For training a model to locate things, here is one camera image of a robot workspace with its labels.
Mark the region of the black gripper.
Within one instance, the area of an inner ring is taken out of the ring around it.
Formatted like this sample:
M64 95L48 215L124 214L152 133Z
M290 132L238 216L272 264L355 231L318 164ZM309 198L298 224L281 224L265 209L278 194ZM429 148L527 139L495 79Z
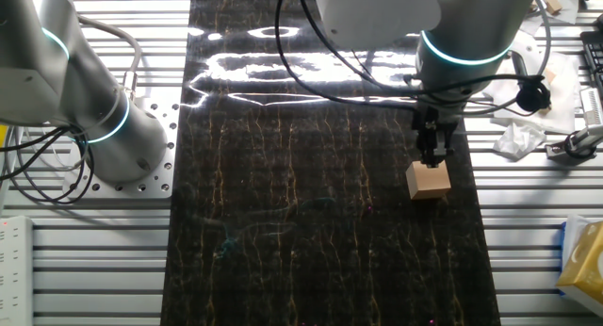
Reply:
M423 165L437 168L448 156L453 155L451 136L458 125L459 117L446 111L434 107L420 107L417 110L415 114L417 149Z

